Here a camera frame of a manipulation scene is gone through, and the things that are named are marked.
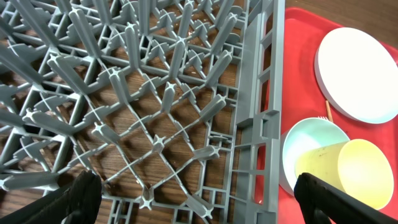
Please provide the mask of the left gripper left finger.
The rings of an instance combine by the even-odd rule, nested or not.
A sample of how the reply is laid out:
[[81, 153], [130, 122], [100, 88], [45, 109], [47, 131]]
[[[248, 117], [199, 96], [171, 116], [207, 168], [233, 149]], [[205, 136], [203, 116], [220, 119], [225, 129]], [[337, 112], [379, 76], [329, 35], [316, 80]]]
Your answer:
[[94, 224], [102, 201], [101, 178], [83, 171], [66, 185], [1, 218], [3, 224]]

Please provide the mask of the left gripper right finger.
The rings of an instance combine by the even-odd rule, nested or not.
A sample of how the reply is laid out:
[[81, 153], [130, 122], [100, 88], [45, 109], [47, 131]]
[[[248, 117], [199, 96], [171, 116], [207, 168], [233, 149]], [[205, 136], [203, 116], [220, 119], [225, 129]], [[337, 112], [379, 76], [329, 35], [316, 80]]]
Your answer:
[[306, 224], [365, 223], [397, 224], [397, 220], [356, 200], [312, 174], [297, 178], [294, 197]]

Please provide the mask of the yellow plastic cup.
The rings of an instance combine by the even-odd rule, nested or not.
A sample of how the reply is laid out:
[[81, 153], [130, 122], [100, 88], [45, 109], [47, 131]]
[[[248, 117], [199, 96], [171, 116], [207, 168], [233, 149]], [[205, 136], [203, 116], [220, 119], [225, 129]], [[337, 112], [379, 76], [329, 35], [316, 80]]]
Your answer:
[[394, 192], [392, 168], [372, 142], [353, 139], [305, 152], [295, 174], [308, 172], [362, 203], [380, 210]]

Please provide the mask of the light blue bowl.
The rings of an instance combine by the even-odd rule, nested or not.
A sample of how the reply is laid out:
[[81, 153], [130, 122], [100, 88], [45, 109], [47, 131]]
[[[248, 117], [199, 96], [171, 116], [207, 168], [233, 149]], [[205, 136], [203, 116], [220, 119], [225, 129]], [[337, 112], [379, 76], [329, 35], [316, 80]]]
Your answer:
[[297, 181], [295, 163], [299, 157], [313, 149], [349, 141], [349, 137], [335, 123], [312, 117], [294, 124], [280, 140], [279, 185], [293, 195]]

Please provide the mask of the white plastic fork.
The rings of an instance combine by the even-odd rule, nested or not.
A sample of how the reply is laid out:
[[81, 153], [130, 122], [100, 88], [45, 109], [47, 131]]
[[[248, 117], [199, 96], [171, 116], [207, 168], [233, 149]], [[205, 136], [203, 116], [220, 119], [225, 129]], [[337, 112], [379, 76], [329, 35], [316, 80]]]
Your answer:
[[318, 118], [329, 121], [329, 119], [326, 116], [318, 116]]

